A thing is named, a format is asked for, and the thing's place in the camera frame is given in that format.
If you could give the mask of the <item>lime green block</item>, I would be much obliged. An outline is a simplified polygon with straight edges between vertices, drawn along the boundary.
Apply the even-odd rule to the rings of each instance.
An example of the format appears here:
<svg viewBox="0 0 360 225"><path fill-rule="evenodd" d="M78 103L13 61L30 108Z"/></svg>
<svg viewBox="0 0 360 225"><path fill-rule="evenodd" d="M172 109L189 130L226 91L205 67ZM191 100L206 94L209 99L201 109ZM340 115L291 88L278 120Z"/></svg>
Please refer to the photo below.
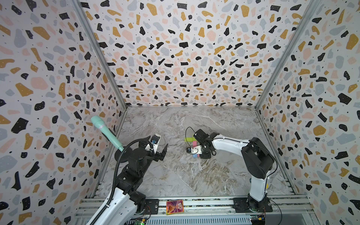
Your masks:
<svg viewBox="0 0 360 225"><path fill-rule="evenodd" d="M196 139L194 137L186 137L184 138L185 142L196 142Z"/></svg>

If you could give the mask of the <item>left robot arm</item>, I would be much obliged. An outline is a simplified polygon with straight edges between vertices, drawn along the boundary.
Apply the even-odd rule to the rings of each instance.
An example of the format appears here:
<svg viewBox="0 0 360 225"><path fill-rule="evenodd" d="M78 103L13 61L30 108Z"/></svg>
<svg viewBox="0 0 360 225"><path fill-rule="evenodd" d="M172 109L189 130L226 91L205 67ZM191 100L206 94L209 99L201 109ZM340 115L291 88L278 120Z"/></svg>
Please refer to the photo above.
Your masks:
<svg viewBox="0 0 360 225"><path fill-rule="evenodd" d="M145 214L146 195L137 191L153 161L164 160L167 147L157 151L161 135L136 139L117 153L112 188L88 225L123 225Z"/></svg>

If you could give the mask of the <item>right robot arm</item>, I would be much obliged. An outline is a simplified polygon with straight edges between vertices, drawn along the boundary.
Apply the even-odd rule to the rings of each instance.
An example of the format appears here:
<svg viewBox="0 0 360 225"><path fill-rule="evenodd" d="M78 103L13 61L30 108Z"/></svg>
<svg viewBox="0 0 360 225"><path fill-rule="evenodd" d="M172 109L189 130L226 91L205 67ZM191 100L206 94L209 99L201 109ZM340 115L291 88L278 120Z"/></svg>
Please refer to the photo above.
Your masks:
<svg viewBox="0 0 360 225"><path fill-rule="evenodd" d="M243 157L247 171L251 174L251 187L246 198L233 199L232 207L236 213L258 212L265 214L273 212L272 204L267 197L267 184L276 159L259 138L232 139L219 133L208 135L201 129L194 133L194 138L199 145L187 147L188 154L197 155L201 159L210 159L219 150Z"/></svg>

